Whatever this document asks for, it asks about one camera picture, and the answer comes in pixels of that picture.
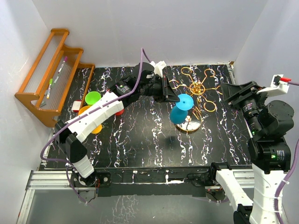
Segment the blue wine glass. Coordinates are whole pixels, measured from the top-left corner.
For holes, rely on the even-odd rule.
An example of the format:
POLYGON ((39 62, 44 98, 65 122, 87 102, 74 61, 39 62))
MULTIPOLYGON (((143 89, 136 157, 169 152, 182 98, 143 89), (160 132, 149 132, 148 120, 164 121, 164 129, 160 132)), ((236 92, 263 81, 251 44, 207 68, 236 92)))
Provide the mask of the blue wine glass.
POLYGON ((194 106, 193 98, 190 95, 180 94, 178 97, 179 102, 176 102, 170 113, 170 121, 173 124, 184 123, 189 110, 194 106))

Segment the red wine glass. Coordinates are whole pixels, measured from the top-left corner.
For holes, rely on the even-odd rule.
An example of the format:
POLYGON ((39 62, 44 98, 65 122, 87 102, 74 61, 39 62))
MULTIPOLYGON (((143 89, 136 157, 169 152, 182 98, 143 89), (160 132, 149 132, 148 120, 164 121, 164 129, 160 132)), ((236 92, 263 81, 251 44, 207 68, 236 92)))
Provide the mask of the red wine glass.
POLYGON ((124 113, 124 109, 122 109, 121 111, 117 112, 115 115, 119 116, 122 115, 124 113))

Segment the yellow wine glass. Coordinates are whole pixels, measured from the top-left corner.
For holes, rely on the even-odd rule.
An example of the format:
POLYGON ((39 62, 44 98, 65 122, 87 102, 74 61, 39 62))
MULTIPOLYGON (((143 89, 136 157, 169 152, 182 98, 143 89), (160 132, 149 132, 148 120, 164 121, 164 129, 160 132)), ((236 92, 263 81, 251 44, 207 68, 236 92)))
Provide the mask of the yellow wine glass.
MULTIPOLYGON (((89 109, 89 108, 90 108, 89 105, 88 105, 88 106, 84 106, 84 107, 82 107, 82 108, 79 110, 78 115, 82 114, 83 112, 85 112, 85 111, 86 111, 87 109, 89 109)), ((92 133, 92 134, 98 134, 98 133, 101 132, 101 130, 102 130, 102 124, 100 124, 99 126, 97 126, 91 133, 92 133)))

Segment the green wine glass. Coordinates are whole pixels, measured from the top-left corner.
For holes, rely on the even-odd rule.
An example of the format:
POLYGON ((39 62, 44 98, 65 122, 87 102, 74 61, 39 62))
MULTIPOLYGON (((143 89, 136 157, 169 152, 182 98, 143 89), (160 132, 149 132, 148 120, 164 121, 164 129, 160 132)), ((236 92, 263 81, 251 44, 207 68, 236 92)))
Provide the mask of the green wine glass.
POLYGON ((101 99, 101 94, 97 91, 91 91, 85 96, 85 102, 87 105, 94 105, 101 99))

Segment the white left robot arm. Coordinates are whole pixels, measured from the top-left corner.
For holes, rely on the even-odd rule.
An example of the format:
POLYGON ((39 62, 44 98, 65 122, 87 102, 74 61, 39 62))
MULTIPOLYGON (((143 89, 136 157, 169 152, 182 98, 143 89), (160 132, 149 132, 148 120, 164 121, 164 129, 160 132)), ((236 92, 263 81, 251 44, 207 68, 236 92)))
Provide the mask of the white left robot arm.
POLYGON ((141 96, 153 97, 157 103, 179 102, 168 77, 163 73, 165 67, 164 61, 138 64, 132 75, 121 78, 109 87, 101 99, 85 112, 65 123, 56 123, 54 141, 78 172, 83 185, 89 187, 98 182, 97 173, 83 145, 95 128, 141 96))

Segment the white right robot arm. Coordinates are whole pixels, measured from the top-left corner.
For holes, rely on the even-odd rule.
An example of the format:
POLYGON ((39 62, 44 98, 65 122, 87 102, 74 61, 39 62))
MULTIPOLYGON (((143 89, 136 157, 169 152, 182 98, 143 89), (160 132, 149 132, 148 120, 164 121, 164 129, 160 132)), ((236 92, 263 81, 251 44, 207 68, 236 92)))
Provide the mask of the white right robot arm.
POLYGON ((295 166, 295 157, 285 141, 294 126, 293 108, 284 101, 269 97, 286 94, 289 84, 272 82, 261 87, 256 82, 242 85, 222 84, 224 100, 242 112, 251 138, 249 154, 254 173, 254 197, 250 199, 227 163, 212 163, 209 182, 220 185, 233 208, 236 224, 281 224, 282 189, 295 166))

